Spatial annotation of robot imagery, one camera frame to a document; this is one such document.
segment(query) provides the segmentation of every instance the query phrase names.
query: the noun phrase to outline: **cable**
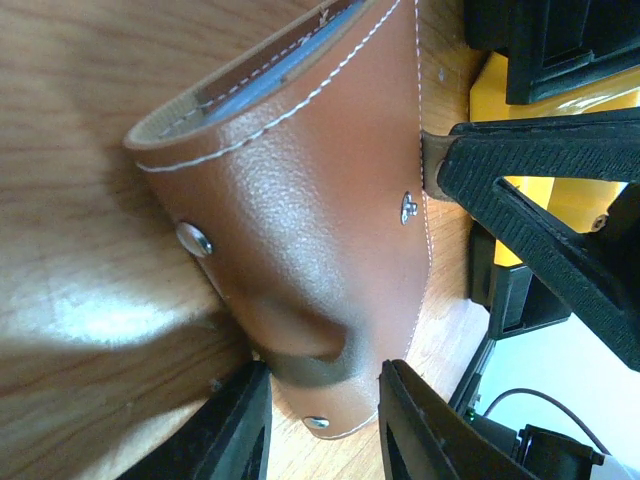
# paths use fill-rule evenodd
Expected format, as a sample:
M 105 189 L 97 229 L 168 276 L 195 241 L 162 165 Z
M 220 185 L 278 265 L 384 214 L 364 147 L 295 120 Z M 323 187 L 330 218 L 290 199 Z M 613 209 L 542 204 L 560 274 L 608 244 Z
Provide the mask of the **cable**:
M 578 424 L 578 426 L 582 429 L 582 431 L 587 434 L 587 437 L 589 437 L 591 439 L 591 441 L 596 444 L 596 446 L 600 449 L 600 451 L 602 453 L 604 453 L 606 455 L 611 455 L 611 452 L 609 452 L 607 447 L 605 447 L 602 444 L 600 439 L 598 439 L 598 437 L 596 437 L 596 435 L 591 431 L 591 429 L 589 427 L 587 427 L 585 425 L 585 423 L 582 420 L 580 420 L 580 418 L 575 413 L 573 413 L 571 410 L 569 410 L 568 407 L 565 407 L 562 403 L 560 403 L 555 398 L 550 397 L 546 393 L 539 392 L 538 390 L 532 390 L 530 388 L 513 388 L 511 390 L 507 390 L 506 392 L 501 393 L 500 395 L 498 395 L 496 397 L 496 399 L 493 402 L 491 402 L 491 405 L 489 405 L 489 408 L 487 408 L 486 412 L 484 412 L 484 416 L 488 417 L 491 414 L 491 412 L 493 411 L 493 409 L 496 408 L 496 406 L 502 400 L 504 400 L 507 397 L 510 397 L 511 395 L 515 395 L 517 393 L 526 393 L 527 395 L 533 395 L 534 397 L 542 398 L 543 400 L 546 400 L 547 402 L 555 405 L 560 410 L 562 410 L 564 413 L 566 413 L 571 418 L 571 420 L 573 420 L 574 422 L 576 422 Z

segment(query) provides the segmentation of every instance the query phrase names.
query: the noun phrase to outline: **black clamp jaw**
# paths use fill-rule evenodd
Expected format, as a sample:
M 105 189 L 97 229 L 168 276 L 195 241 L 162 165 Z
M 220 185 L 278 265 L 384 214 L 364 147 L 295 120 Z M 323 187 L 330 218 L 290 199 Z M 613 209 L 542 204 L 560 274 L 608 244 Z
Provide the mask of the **black clamp jaw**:
M 118 480 L 264 480 L 270 438 L 269 369 L 251 362 Z
M 423 133 L 425 189 L 459 203 L 630 368 L 640 371 L 640 108 L 463 123 Z M 505 177 L 629 182 L 580 234 Z
M 485 417 L 463 421 L 402 360 L 382 366 L 379 412 L 387 480 L 589 480 L 604 463 L 550 430 L 527 425 L 518 439 Z

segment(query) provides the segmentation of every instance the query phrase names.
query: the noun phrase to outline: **black plastic part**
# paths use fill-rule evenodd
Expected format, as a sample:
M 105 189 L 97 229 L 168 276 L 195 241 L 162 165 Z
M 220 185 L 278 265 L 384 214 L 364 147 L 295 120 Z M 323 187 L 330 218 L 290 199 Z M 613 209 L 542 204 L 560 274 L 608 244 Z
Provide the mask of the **black plastic part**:
M 509 57 L 507 103 L 526 105 L 640 64 L 636 0 L 465 0 L 471 48 Z
M 118 478 L 262 480 L 270 438 L 269 370 L 251 362 L 171 438 Z
M 387 480 L 533 480 L 486 442 L 402 360 L 380 376 L 379 424 Z
M 571 437 L 527 425 L 516 461 L 541 479 L 589 480 L 604 455 Z
M 571 309 L 528 266 L 493 263 L 496 240 L 478 222 L 471 227 L 469 243 L 470 296 L 490 313 L 490 338 L 513 337 L 569 318 Z
M 465 419 L 467 418 L 467 423 L 469 423 L 482 438 L 495 446 L 507 457 L 515 458 L 515 454 L 520 446 L 518 432 L 482 415 L 470 415 L 465 417 Z
M 451 395 L 449 406 L 458 415 L 464 416 L 469 408 L 474 407 L 478 396 L 478 389 L 480 388 L 480 381 L 482 380 L 482 374 L 487 368 L 495 346 L 496 341 L 485 334 L 476 353 L 473 355 L 473 358 L 471 358 L 467 369 L 462 375 L 460 382 L 458 382 L 456 390 L 453 392 L 453 395 Z
M 598 235 L 579 234 L 504 179 L 640 182 L 640 109 L 466 123 L 451 133 L 458 138 L 439 169 L 442 191 L 521 258 L 627 366 L 640 370 L 639 219 L 628 219 L 617 237 L 606 233 L 609 226 Z

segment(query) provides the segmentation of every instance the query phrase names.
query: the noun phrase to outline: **white wall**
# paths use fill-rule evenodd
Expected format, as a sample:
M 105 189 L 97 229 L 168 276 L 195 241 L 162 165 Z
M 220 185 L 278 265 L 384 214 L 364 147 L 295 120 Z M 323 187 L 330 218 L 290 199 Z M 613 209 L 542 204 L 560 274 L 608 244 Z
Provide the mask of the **white wall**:
M 631 371 L 574 315 L 562 324 L 500 340 L 480 385 L 479 413 L 510 388 L 540 390 L 569 407 L 612 455 L 640 470 L 640 373 Z M 530 395 L 490 415 L 514 430 L 529 423 L 591 445 L 562 411 Z

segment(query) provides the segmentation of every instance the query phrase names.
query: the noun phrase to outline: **yellow object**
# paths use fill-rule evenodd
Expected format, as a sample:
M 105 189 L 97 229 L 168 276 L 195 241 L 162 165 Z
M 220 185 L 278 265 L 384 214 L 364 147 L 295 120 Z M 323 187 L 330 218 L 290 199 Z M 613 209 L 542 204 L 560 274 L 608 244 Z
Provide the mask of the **yellow object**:
M 471 88 L 472 122 L 552 117 L 617 110 L 640 105 L 640 67 L 531 105 L 507 105 L 507 59 L 492 53 Z M 553 177 L 507 177 L 524 195 L 577 232 L 588 232 L 605 214 L 624 184 L 601 180 Z M 497 242 L 494 263 L 512 267 L 522 261 Z

